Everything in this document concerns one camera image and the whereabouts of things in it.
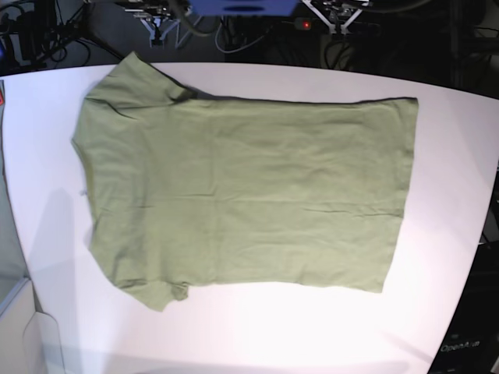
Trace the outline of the green T-shirt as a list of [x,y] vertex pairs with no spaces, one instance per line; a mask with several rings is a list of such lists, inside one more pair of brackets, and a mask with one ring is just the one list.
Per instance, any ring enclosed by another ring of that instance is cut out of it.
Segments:
[[419,103],[204,98],[129,55],[83,99],[73,146],[106,278],[161,311],[191,287],[379,292]]

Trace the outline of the black OpenArm labelled box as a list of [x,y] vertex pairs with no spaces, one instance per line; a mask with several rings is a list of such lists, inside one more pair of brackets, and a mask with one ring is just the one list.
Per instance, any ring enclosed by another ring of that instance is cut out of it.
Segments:
[[498,243],[478,246],[430,373],[492,373],[498,359]]

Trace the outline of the black power strip red light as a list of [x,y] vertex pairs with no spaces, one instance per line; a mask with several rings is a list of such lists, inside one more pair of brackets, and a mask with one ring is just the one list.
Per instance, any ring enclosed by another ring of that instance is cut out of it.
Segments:
[[309,17],[296,17],[293,20],[293,25],[299,31],[318,31],[325,28],[322,20]]

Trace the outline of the white bin at left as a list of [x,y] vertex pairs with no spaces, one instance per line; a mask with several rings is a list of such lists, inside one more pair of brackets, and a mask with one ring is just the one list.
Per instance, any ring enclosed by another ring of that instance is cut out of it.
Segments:
[[36,310],[27,278],[1,280],[1,372],[65,372],[58,324]]

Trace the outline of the blue box overhead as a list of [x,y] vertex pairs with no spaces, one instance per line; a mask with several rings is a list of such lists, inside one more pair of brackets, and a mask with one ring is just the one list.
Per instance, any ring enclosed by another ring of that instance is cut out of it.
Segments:
[[296,0],[190,0],[201,16],[289,16]]

